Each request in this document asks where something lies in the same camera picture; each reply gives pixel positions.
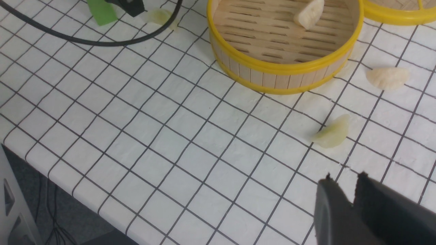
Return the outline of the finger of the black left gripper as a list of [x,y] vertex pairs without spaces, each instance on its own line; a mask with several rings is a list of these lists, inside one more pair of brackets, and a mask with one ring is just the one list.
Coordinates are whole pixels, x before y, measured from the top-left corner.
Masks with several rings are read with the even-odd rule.
[[146,11],[143,0],[106,0],[106,2],[118,6],[131,17],[136,17]]

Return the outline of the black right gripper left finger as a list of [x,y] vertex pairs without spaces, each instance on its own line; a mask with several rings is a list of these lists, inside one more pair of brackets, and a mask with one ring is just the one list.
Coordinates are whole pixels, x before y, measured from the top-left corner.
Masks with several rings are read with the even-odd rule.
[[318,181],[314,228],[318,245],[384,245],[376,223],[382,213],[387,187],[361,173],[354,202],[327,174]]

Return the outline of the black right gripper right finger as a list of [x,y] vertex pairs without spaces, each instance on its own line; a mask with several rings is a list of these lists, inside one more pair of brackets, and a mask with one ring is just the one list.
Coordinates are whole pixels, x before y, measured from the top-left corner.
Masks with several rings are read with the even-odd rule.
[[436,215],[393,189],[358,175],[354,209],[372,234],[387,245],[434,245]]

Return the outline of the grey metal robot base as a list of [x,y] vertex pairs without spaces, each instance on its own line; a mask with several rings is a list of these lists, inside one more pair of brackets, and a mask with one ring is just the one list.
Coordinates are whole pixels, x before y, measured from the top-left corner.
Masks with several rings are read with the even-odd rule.
[[0,150],[0,243],[43,244],[3,146]]

